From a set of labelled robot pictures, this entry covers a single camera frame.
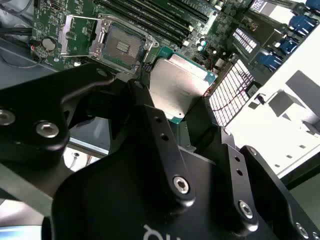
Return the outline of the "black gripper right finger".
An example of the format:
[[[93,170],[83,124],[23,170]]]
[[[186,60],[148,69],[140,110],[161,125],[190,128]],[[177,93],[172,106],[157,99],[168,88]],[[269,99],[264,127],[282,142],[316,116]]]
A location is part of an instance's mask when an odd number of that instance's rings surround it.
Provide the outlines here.
[[[197,97],[185,116],[191,144],[215,164],[213,217],[243,240],[317,240],[319,228],[252,146],[237,149],[218,125],[209,99]]]

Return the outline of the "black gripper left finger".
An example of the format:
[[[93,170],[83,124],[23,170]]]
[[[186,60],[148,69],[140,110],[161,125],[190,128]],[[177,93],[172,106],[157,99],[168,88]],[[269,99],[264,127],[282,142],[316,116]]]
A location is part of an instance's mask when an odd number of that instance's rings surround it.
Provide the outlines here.
[[[72,125],[87,115],[104,117],[111,121],[111,167],[98,163],[74,177],[68,184],[75,198],[95,202],[113,196],[112,189],[132,197],[138,187],[152,202],[191,206],[196,189],[164,112],[153,103],[150,79],[142,70],[118,90],[112,73],[89,63],[1,90],[1,107],[15,116],[0,128],[3,158],[50,166]]]

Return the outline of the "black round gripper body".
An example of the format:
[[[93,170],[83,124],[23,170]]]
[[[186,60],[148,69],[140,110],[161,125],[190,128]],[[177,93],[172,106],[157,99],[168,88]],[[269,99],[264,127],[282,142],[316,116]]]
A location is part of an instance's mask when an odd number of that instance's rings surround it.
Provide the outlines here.
[[[151,157],[126,147],[68,177],[51,211],[54,240],[238,240],[235,220],[213,192],[216,164],[181,150],[195,202],[174,206]]]

